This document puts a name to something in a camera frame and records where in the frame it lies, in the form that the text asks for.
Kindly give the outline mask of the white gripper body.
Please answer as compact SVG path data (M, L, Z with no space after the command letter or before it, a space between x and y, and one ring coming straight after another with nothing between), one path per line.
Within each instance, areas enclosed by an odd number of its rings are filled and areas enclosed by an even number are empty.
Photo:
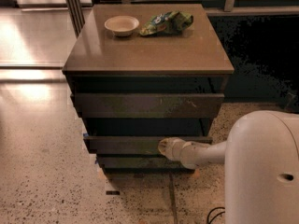
M181 161L181 152L185 145L185 140L178 137L168 137L159 142L158 150L170 161Z

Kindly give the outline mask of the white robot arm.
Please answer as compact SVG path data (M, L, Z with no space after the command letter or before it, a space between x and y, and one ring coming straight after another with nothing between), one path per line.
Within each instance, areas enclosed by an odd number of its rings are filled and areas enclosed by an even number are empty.
M254 111L224 142L168 137L158 149L187 169L224 165L225 224L299 224L298 114Z

